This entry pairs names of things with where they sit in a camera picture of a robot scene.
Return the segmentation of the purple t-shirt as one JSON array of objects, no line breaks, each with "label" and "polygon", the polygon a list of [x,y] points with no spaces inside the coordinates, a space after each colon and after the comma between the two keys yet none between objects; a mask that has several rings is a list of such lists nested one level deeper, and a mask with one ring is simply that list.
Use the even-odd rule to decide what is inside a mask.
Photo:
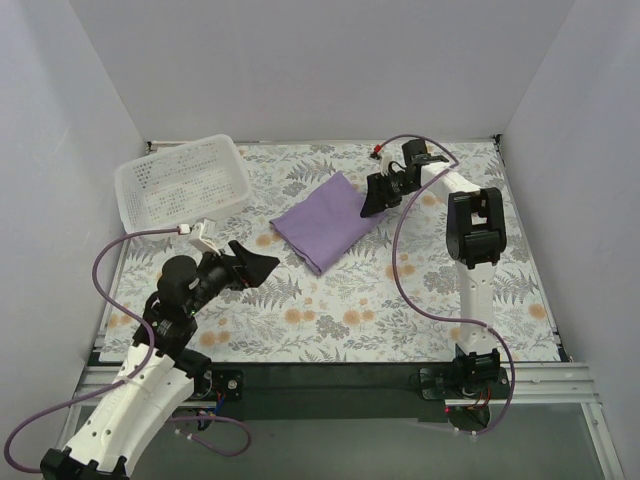
[{"label": "purple t-shirt", "polygon": [[385,218],[383,213],[361,217],[364,202],[365,197],[338,172],[270,224],[320,276]]}]

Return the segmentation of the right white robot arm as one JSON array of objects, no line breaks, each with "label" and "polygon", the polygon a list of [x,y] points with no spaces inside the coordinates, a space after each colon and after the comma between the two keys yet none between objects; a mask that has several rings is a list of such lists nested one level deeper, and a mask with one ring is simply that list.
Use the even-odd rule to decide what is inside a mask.
[{"label": "right white robot arm", "polygon": [[379,170],[367,177],[360,215],[373,217],[424,191],[446,204],[445,243],[460,291],[459,337],[453,360],[423,368],[418,381],[426,399],[458,395],[478,404],[488,399],[492,388],[508,384],[498,350],[501,342],[493,330],[494,277],[507,244],[502,194],[457,173],[459,162],[447,149],[430,153],[429,139],[402,139],[403,163],[384,154],[382,145],[373,148],[370,156]]}]

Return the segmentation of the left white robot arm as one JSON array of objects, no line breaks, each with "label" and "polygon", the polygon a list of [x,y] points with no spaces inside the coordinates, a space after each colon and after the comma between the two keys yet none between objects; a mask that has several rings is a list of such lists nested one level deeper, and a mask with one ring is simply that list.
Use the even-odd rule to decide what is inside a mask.
[{"label": "left white robot arm", "polygon": [[144,323],[133,336],[110,390],[61,449],[40,463],[46,479],[127,479],[142,453],[173,411],[196,390],[208,357],[188,349],[196,314],[226,289],[260,287],[279,265],[239,242],[225,254],[204,245],[199,261],[186,255],[167,260]]}]

